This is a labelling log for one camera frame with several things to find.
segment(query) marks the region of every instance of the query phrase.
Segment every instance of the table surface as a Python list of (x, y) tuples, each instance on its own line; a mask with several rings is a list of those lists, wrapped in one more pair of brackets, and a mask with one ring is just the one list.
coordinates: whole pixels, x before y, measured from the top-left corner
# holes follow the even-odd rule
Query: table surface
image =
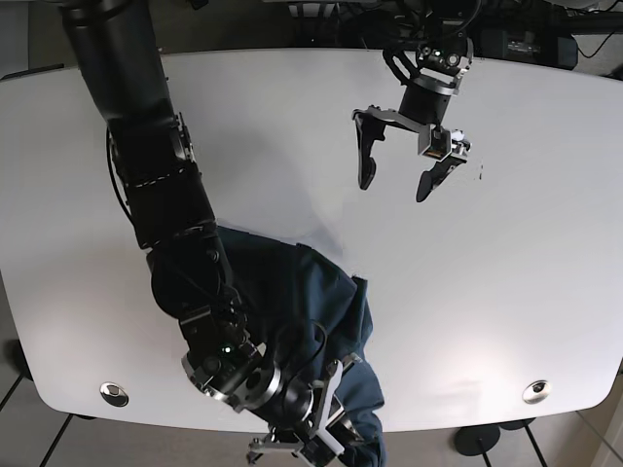
[[(306, 243), (369, 279), (367, 347), (386, 431), (592, 407), (623, 355), (621, 84), (477, 60), (444, 124), (473, 143), (424, 203), (431, 162), (390, 128), (356, 183), (350, 113), (397, 107), (377, 52), (164, 58), (223, 225)], [(230, 431), (250, 413), (186, 379), (176, 323), (110, 186), (104, 123), (77, 70), (0, 84), (0, 270), (43, 400), (59, 411)], [(523, 402), (547, 379), (552, 393)], [(105, 381), (129, 394), (122, 409)]]

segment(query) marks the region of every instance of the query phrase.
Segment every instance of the floor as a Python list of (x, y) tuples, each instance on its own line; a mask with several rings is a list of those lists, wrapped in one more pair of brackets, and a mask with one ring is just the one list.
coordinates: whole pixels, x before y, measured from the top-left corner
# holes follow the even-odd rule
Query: floor
[[(261, 4), (258, 0), (212, 0), (209, 7), (198, 12), (190, 9), (184, 0), (158, 0), (152, 2), (152, 15), (157, 41), (164, 54), (285, 47), (293, 37), (293, 24), (283, 5)], [(29, 29), (30, 68), (56, 63), (75, 64), (54, 7), (40, 2), (31, 3)], [(602, 39), (584, 37), (578, 42), (582, 50), (589, 54)], [(623, 62), (622, 52), (623, 35), (615, 36), (592, 60), (580, 58), (577, 71), (608, 73)], [(8, 303), (0, 288), (0, 342), (16, 337)], [(14, 371), (0, 357), (0, 394), (8, 390), (15, 377)], [(623, 380), (618, 380), (601, 405), (585, 412), (602, 433), (622, 393)], [(33, 384), (24, 381), (0, 415), (0, 467), (38, 465), (64, 418), (65, 414), (45, 406)], [(534, 422), (532, 429), (550, 466), (589, 467), (599, 447), (599, 441), (574, 413), (540, 418)], [(482, 458), (460, 457), (451, 449), (455, 431), (386, 434), (388, 465), (484, 465)], [(249, 439), (250, 435), (239, 433), (74, 419), (48, 465), (241, 467), (245, 465), (244, 453)], [(495, 466), (506, 467), (539, 465), (528, 437), (521, 432), (503, 434), (499, 445), (491, 453), (491, 461)], [(301, 464), (286, 456), (266, 459), (260, 465), (280, 467)]]

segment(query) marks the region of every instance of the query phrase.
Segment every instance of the black cable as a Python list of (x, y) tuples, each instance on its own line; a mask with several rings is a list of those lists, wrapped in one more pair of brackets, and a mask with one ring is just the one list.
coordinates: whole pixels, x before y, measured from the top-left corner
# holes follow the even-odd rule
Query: black cable
[(608, 8), (606, 8), (605, 10), (601, 10), (601, 11), (596, 12), (596, 13), (606, 13), (606, 12), (611, 12), (611, 11), (612, 11), (612, 9), (613, 9), (614, 7), (616, 7), (619, 3), (621, 3), (621, 0), (616, 0), (616, 1), (612, 4), (612, 5), (610, 5), (610, 6), (609, 6)]
[(439, 36), (424, 37), (420, 39), (420, 41), (422, 42), (443, 41), (445, 39), (450, 39), (451, 37), (455, 37), (456, 35), (460, 34), (460, 32), (464, 31), (467, 28), (467, 26), (469, 26), (469, 24), (471, 24), (474, 21), (474, 19), (478, 17), (482, 6), (483, 6), (483, 0), (476, 0), (476, 6), (474, 7), (474, 10), (471, 12), (471, 15), (469, 15), (469, 17), (456, 29), (453, 29), (452, 31), (447, 32), (445, 34), (441, 34)]
[(52, 445), (48, 449), (48, 452), (46, 452), (46, 456), (41, 461), (41, 464), (39, 464), (39, 467), (45, 467), (46, 466), (46, 464), (50, 460), (50, 457), (52, 457), (52, 454), (54, 453), (54, 451), (56, 449), (56, 445), (60, 441), (60, 438), (62, 438), (62, 435), (65, 433), (65, 430), (67, 429), (67, 426), (69, 426), (69, 422), (71, 421), (71, 419), (73, 417), (74, 417), (73, 413), (70, 413), (67, 416), (67, 418), (65, 418), (65, 422), (60, 427), (60, 430), (58, 430), (58, 433), (56, 434), (55, 440), (52, 441)]
[(134, 225), (134, 221), (132, 221), (132, 216), (128, 211), (128, 207), (124, 203), (123, 198), (121, 198), (121, 193), (119, 191), (119, 187), (117, 186), (117, 180), (115, 179), (115, 172), (113, 170), (113, 155), (111, 146), (112, 135), (110, 134), (110, 129), (106, 128), (106, 158), (108, 160), (108, 174), (110, 175), (110, 181), (113, 184), (113, 190), (115, 191), (115, 197), (117, 197), (117, 202), (126, 213), (126, 217), (128, 217), (129, 222)]
[(313, 355), (307, 359), (305, 362), (303, 362), (303, 364), (299, 367), (299, 369), (294, 373), (294, 375), (292, 377), (290, 377), (288, 379), (287, 382), (285, 382), (285, 384), (283, 385), (283, 391), (282, 391), (282, 397), (281, 397), (281, 411), (283, 412), (283, 414), (285, 415), (286, 410), (285, 410), (285, 395), (288, 392), (288, 386), (290, 385), (290, 383), (292, 382), (292, 380), (295, 377), (298, 377), (301, 375), (301, 373), (305, 370), (305, 368), (307, 368), (309, 365), (311, 365), (313, 363), (313, 361), (316, 359), (316, 357), (320, 354), (320, 352), (322, 350), (324, 350), (324, 347), (327, 344), (327, 331), (326, 329), (324, 329), (324, 326), (322, 326), (320, 323), (318, 323), (317, 321), (312, 321), (311, 322), (317, 329), (320, 330), (320, 332), (322, 333), (322, 342), (320, 343), (320, 346), (318, 347), (318, 349), (316, 350), (316, 352), (313, 353)]
[(577, 51), (578, 51), (578, 52), (580, 52), (580, 54), (581, 54), (584, 58), (593, 58), (595, 55), (597, 55), (597, 54), (600, 52), (600, 50), (601, 50), (601, 49), (602, 49), (602, 47), (605, 45), (605, 43), (608, 41), (608, 39), (609, 39), (610, 37), (612, 37), (614, 34), (616, 34), (617, 32), (619, 32), (619, 30), (620, 30), (620, 29), (621, 29), (621, 28), (620, 28), (620, 27), (618, 27), (618, 28), (616, 28), (615, 30), (613, 30), (612, 32), (610, 32), (610, 33), (607, 35), (607, 37), (604, 39), (604, 41), (600, 44), (600, 46), (599, 46), (599, 47), (597, 47), (597, 50), (596, 50), (596, 51), (594, 51), (592, 54), (590, 54), (590, 55), (585, 54), (585, 53), (584, 53), (584, 52), (580, 49), (580, 47), (579, 47), (579, 46), (577, 46)]
[(13, 383), (13, 386), (11, 386), (11, 389), (9, 389), (9, 392), (7, 392), (7, 395), (4, 396), (4, 399), (2, 399), (2, 402), (0, 402), (0, 412), (2, 412), (2, 409), (4, 409), (4, 406), (7, 405), (7, 402), (9, 402), (9, 399), (11, 399), (11, 396), (13, 396), (13, 393), (16, 392), (16, 389), (18, 388), (22, 379), (23, 379), (23, 373), (20, 373), (18, 378), (16, 379), (16, 382)]

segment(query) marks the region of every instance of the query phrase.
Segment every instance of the fabric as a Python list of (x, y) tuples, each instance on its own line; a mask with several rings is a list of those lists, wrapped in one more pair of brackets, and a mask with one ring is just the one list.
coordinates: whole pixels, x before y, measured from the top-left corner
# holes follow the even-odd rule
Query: fabric
[(279, 336), (276, 360), (297, 368), (321, 347), (316, 321), (326, 330), (323, 350), (306, 366), (304, 376), (320, 378), (323, 362), (355, 352), (364, 361), (344, 376), (337, 391), (365, 444), (349, 447), (340, 460), (349, 467), (384, 467), (383, 428), (373, 411), (384, 404), (383, 392), (364, 346), (372, 334), (366, 299), (367, 282), (349, 277), (317, 251), (258, 235), (219, 228), (235, 275), (235, 285), (253, 313), (249, 329), (256, 341)]

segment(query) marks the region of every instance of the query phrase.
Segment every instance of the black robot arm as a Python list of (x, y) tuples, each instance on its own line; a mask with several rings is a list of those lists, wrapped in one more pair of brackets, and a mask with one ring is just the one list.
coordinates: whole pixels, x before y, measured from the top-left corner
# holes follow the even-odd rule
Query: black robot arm
[(332, 361), (324, 381), (304, 381), (278, 367), (273, 342), (249, 334), (246, 313), (261, 310), (248, 309), (234, 287), (188, 129), (173, 112), (146, 0), (56, 3), (108, 126), (109, 157), (148, 253), (154, 298), (188, 343), (188, 378), (269, 423), (271, 433), (250, 445), (249, 463), (280, 450), (323, 467), (360, 441), (334, 396), (349, 363)]

